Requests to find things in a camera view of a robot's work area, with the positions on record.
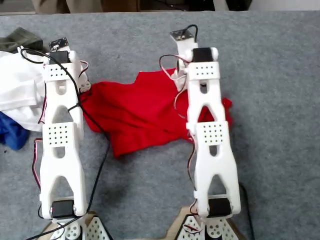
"white bracket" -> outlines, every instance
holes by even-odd
[[[238,240],[236,233],[225,219],[209,219],[206,224],[207,234],[217,239],[221,237],[223,240]]]
[[[52,236],[50,237],[50,240],[78,240],[78,239],[85,239],[84,236],[86,235],[86,226],[84,224],[81,224],[80,222],[83,222],[82,220],[76,220],[66,227],[64,229],[56,230]]]
[[[86,231],[87,240],[110,240],[109,235],[99,217],[95,216]]]
[[[79,89],[81,63],[74,51],[69,52],[70,63],[63,63],[72,78],[57,64],[49,64],[43,58],[43,79],[46,83],[45,124],[42,126],[43,155],[40,166],[40,201],[42,215],[51,219],[52,203],[61,200],[54,198],[53,190],[60,177],[64,177],[73,196],[63,199],[74,201],[73,211],[76,216],[86,213],[88,203],[86,198],[85,175],[79,158],[79,144],[84,137],[83,112],[80,107],[69,111],[73,122],[56,123],[61,108],[70,109],[78,103],[76,90]]]
[[[226,189],[225,197],[230,202],[231,217],[241,210],[237,165],[232,153],[229,126],[221,102],[220,69],[218,50],[211,48],[211,62],[191,62],[185,68],[189,107],[186,128],[194,136],[196,144],[195,187],[197,211],[203,221],[209,215],[209,199],[222,196],[208,196],[215,175],[218,175]],[[215,121],[198,122],[203,107],[208,107]],[[216,147],[216,154],[210,153],[210,146]]]
[[[186,39],[177,39],[173,37],[172,33],[171,33],[171,37],[177,45],[178,55],[187,61],[191,61],[192,55],[189,54],[189,51],[192,49],[198,48],[198,43],[195,42],[195,38],[193,36],[191,37],[190,35]],[[184,70],[186,68],[186,63],[184,63],[184,61],[182,61],[181,59],[178,59],[176,64],[177,64],[177,68],[174,70],[174,73],[171,75],[171,77],[173,79],[178,79],[178,80],[175,80],[174,83],[178,91],[180,91],[182,90],[184,83],[186,81],[186,78],[183,77],[185,75]]]

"blue cloth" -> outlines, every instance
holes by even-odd
[[[8,145],[13,150],[22,148],[29,136],[29,131],[0,112],[0,143]]]

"cable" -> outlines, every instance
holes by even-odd
[[[203,229],[205,229],[205,224],[201,224],[202,225],[202,227],[200,228],[200,229],[196,229],[196,228],[194,228],[194,227],[192,227],[192,226],[190,226],[190,225],[187,225],[187,224],[184,224],[183,225],[183,229],[187,232],[187,233],[189,233],[189,234],[192,234],[192,235],[195,235],[195,234],[199,234],[199,233],[201,233],[201,231],[203,230]]]
[[[41,116],[38,120],[38,124],[39,123],[45,124],[45,122],[43,121],[43,118],[45,115],[46,107],[47,107],[47,85],[46,85],[46,83],[44,83],[44,99],[43,99],[43,105],[42,105],[42,113],[41,113]]]
[[[196,43],[197,42],[197,37],[198,37],[198,26],[195,25],[195,24],[190,24],[189,26],[187,26],[185,29],[182,30],[182,33],[181,33],[181,36],[183,34],[186,33],[186,31],[189,29],[189,28],[192,28],[194,27],[195,28],[195,35],[194,35],[194,42]]]
[[[91,195],[90,195],[90,200],[89,200],[89,204],[88,204],[88,208],[86,209],[86,213],[89,212],[90,208],[91,208],[91,205],[93,203],[93,199],[94,199],[94,195],[95,195],[95,192],[96,192],[96,188],[97,188],[97,185],[98,185],[98,181],[99,181],[99,178],[100,178],[100,174],[102,172],[102,169],[103,169],[103,166],[105,164],[105,161],[106,161],[106,158],[107,158],[107,155],[108,155],[108,152],[109,152],[109,149],[110,149],[110,138],[108,136],[108,133],[100,126],[100,124],[98,124],[92,117],[90,114],[88,114],[88,112],[83,108],[82,106],[82,102],[80,101],[80,94],[78,92],[78,87],[77,87],[77,83],[75,81],[75,79],[72,77],[72,75],[67,71],[67,69],[60,63],[58,62],[54,57],[50,56],[50,55],[47,55],[47,54],[44,54],[40,51],[37,51],[37,50],[33,50],[33,49],[29,49],[29,48],[23,48],[21,49],[20,51],[20,54],[21,56],[26,59],[27,61],[31,62],[31,63],[35,63],[35,64],[42,64],[43,62],[35,62],[35,61],[32,61],[30,60],[29,58],[25,57],[23,55],[23,52],[26,51],[26,52],[29,52],[29,53],[33,53],[33,54],[38,54],[38,55],[41,55],[43,57],[47,57],[49,59],[51,59],[53,62],[55,62],[67,75],[68,77],[71,79],[73,85],[74,85],[74,89],[75,89],[75,92],[76,92],[76,96],[77,96],[77,100],[78,102],[76,103],[76,107],[80,107],[82,109],[82,111],[84,112],[84,114],[86,114],[86,116],[101,130],[101,132],[104,134],[104,136],[106,137],[107,141],[108,141],[108,144],[107,144],[107,148],[106,148],[106,152],[104,154],[104,157],[102,159],[102,162],[100,164],[100,167],[98,169],[98,172],[97,172],[97,175],[95,177],[95,181],[94,181],[94,184],[93,184],[93,188],[92,188],[92,191],[91,191]],[[27,238],[26,240],[33,240],[33,239],[37,239],[39,237],[42,237],[44,235],[47,235],[47,234],[50,234],[50,233],[53,233],[59,229],[62,229],[64,228],[65,226],[73,223],[74,221],[78,220],[79,218],[81,218],[82,216],[77,216],[75,217],[74,219],[70,220],[69,222],[67,222],[66,224],[64,225],[61,225],[53,230],[50,230],[50,231],[46,231],[46,232],[43,232],[43,233],[40,233],[38,235],[35,235],[35,236],[32,236],[32,237],[29,237]]]
[[[82,217],[82,216],[77,216],[77,217],[75,217],[74,219],[68,221],[66,224],[63,224],[63,225],[61,224],[61,226],[58,226],[58,227],[56,227],[55,229],[52,229],[52,230],[50,230],[50,231],[45,231],[45,232],[40,233],[40,234],[38,234],[38,235],[29,237],[29,238],[27,238],[26,240],[33,240],[33,239],[40,238],[40,237],[42,237],[42,236],[44,236],[44,235],[54,233],[54,232],[57,231],[57,230],[60,230],[60,229],[62,229],[62,228],[65,228],[67,225],[73,223],[74,221],[78,220],[78,219],[81,218],[81,217]]]
[[[40,179],[38,177],[37,171],[36,171],[36,163],[38,159],[38,142],[42,142],[42,138],[36,138],[33,141],[33,162],[32,162],[32,173],[34,180],[36,184],[38,185],[39,189],[41,190],[41,185],[40,185]]]
[[[187,61],[187,60],[185,60],[185,59],[182,58],[181,56],[175,55],[175,54],[166,54],[166,55],[162,55],[162,56],[159,58],[160,68],[161,68],[161,70],[165,73],[165,75],[167,75],[167,77],[168,77],[169,79],[175,81],[175,80],[179,80],[179,79],[184,78],[185,75],[182,75],[181,77],[178,77],[178,78],[172,78],[172,77],[170,76],[170,74],[167,72],[167,70],[162,66],[161,60],[162,60],[163,57],[167,57],[167,56],[176,57],[176,58],[178,58],[178,59],[181,59],[184,63],[187,63],[187,64],[189,64],[190,62]]]
[[[192,212],[192,208],[194,207],[194,205],[196,205],[196,203],[197,203],[197,199],[195,199],[195,200],[193,201],[193,203],[189,206],[189,212],[190,212],[192,215],[198,215],[197,212]]]
[[[195,142],[195,139],[192,136],[192,134],[190,134],[190,136],[191,136],[191,139],[192,139],[192,152],[191,152],[191,154],[189,156],[189,159],[188,159],[188,162],[187,162],[187,171],[188,171],[189,179],[190,179],[190,181],[191,181],[191,183],[193,185],[193,188],[194,188],[195,191],[197,191],[195,182],[192,179],[191,172],[190,172],[191,162],[192,162],[192,159],[194,158],[194,155],[195,155],[195,152],[196,152],[196,142]]]
[[[40,209],[41,209],[41,203],[40,203],[40,206],[38,208],[38,217],[41,218],[41,219],[45,219],[43,216],[40,215]]]
[[[246,213],[247,213],[247,216],[248,216],[248,221],[249,221],[249,226],[250,226],[250,231],[251,231],[251,237],[252,237],[252,240],[256,240],[255,231],[254,231],[254,225],[252,223],[251,213],[250,213],[250,209],[249,209],[248,193],[247,193],[247,190],[246,190],[245,186],[241,182],[239,182],[239,186],[242,188],[243,195],[244,195],[244,200],[245,200],[246,209],[247,209]]]
[[[184,80],[182,89],[177,93],[177,95],[175,96],[174,101],[173,101],[173,108],[174,108],[174,110],[175,110],[176,113],[179,115],[179,117],[180,117],[180,118],[183,118],[183,119],[187,119],[187,117],[179,113],[179,111],[178,111],[178,109],[177,109],[177,101],[178,101],[179,96],[180,96],[180,95],[183,93],[183,91],[185,90],[186,83],[187,83],[187,79]]]
[[[80,76],[85,72],[85,71],[87,71],[88,70],[88,68],[89,68],[89,63],[87,62],[87,61],[80,61],[81,63],[83,63],[83,64],[86,64],[86,66],[85,66],[85,68],[80,72],[80,74],[79,74],[79,78],[80,78]]]
[[[51,240],[58,240],[59,238],[62,237],[62,235],[65,233],[65,231],[66,231],[66,229],[65,229],[65,227],[63,226],[63,232],[60,234],[60,236],[58,236],[58,237],[56,237],[56,238],[54,238],[54,239],[51,239]]]

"white cloth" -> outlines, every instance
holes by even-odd
[[[41,56],[28,54],[28,58],[41,62]],[[23,128],[42,131],[38,120],[45,97],[43,65],[23,59],[20,53],[0,51],[0,111]]]

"fabric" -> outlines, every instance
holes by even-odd
[[[7,37],[0,37],[0,51],[16,53],[19,46],[42,50],[43,40],[22,27],[18,27]]]
[[[117,158],[168,142],[189,140],[186,119],[174,109],[177,95],[175,83],[164,72],[139,72],[133,84],[100,82],[91,91],[82,94],[85,110],[110,133],[113,154]],[[222,101],[226,107],[226,119],[231,123],[228,108],[231,101]],[[188,94],[183,92],[176,103],[183,116],[187,115]],[[84,114],[89,127],[100,129]],[[200,122],[213,121],[207,108],[199,116]]]
[[[101,0],[32,0],[38,14],[101,13]]]
[[[28,58],[42,59],[29,54]],[[41,131],[38,120],[45,97],[42,65],[28,62],[15,53],[0,57],[0,66],[0,111],[27,130]]]
[[[13,150],[19,150],[25,145],[28,136],[28,130],[0,112],[0,143],[8,145]]]

